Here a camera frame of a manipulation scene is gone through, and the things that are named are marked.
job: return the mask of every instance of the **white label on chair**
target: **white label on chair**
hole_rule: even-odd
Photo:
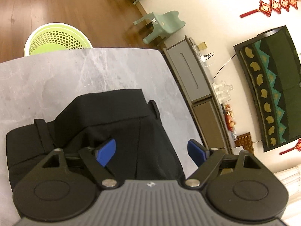
[[[154,25],[158,24],[158,22],[156,21],[156,19],[153,19],[152,22],[154,23]]]

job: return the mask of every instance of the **white curtain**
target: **white curtain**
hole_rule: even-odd
[[[301,225],[301,165],[282,172],[275,176],[284,184],[289,193],[288,205],[282,220],[289,226]]]

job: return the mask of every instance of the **white wall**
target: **white wall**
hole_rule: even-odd
[[[204,53],[215,52],[214,64],[209,67],[215,75],[222,65],[234,54],[233,46],[271,28],[287,25],[297,51],[301,53],[301,2],[299,10],[291,7],[279,15],[272,12],[271,17],[256,13],[241,19],[240,14],[258,8],[260,0],[141,0],[147,13],[180,12],[180,19],[186,26],[170,37],[166,45],[172,46],[187,34],[197,43],[205,41],[208,49]],[[251,132],[252,140],[261,140],[258,119],[251,93],[242,68],[236,57],[233,58],[216,77],[232,84],[230,104],[234,109],[238,134]],[[272,171],[277,172],[301,163],[301,153],[292,151],[279,156],[279,152],[290,148],[288,144],[273,151],[263,153],[261,143],[254,144],[256,156]]]

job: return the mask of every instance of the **gray ribbed surface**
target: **gray ribbed surface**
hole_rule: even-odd
[[[197,191],[181,188],[177,181],[128,180],[115,190],[101,193],[82,215],[58,223],[27,218],[17,226],[239,226],[216,214]],[[284,226],[279,220],[261,226]]]

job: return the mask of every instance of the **blue pad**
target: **blue pad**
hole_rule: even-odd
[[[96,153],[96,160],[105,167],[116,152],[115,139],[111,139],[105,146]]]
[[[190,158],[198,167],[207,160],[206,152],[208,152],[208,150],[194,139],[188,141],[187,151]]]

